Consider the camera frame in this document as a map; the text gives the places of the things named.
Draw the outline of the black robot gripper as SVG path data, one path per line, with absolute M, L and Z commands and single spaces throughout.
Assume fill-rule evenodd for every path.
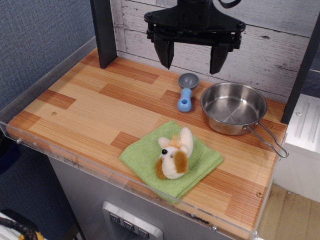
M 154 43 L 160 63 L 169 69 L 174 43 L 212 46 L 211 75 L 219 73 L 229 51 L 239 49 L 246 24 L 219 11 L 212 0 L 178 0 L 171 8 L 144 15 L 147 38 Z

